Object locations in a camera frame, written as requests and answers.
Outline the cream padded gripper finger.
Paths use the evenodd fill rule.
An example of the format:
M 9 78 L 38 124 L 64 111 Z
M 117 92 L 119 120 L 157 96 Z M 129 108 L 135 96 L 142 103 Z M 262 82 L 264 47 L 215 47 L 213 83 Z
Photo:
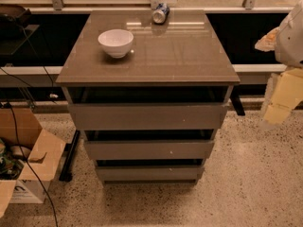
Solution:
M 279 75 L 272 74 L 268 79 L 264 102 L 261 106 L 261 126 L 281 125 L 302 101 L 302 69 L 291 68 Z

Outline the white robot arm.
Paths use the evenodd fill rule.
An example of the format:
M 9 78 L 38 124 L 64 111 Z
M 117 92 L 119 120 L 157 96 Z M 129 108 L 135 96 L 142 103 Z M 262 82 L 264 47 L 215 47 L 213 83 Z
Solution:
M 303 1 L 258 40 L 255 48 L 274 51 L 276 60 L 287 66 L 283 73 L 269 78 L 261 109 L 263 123 L 279 125 L 303 101 Z

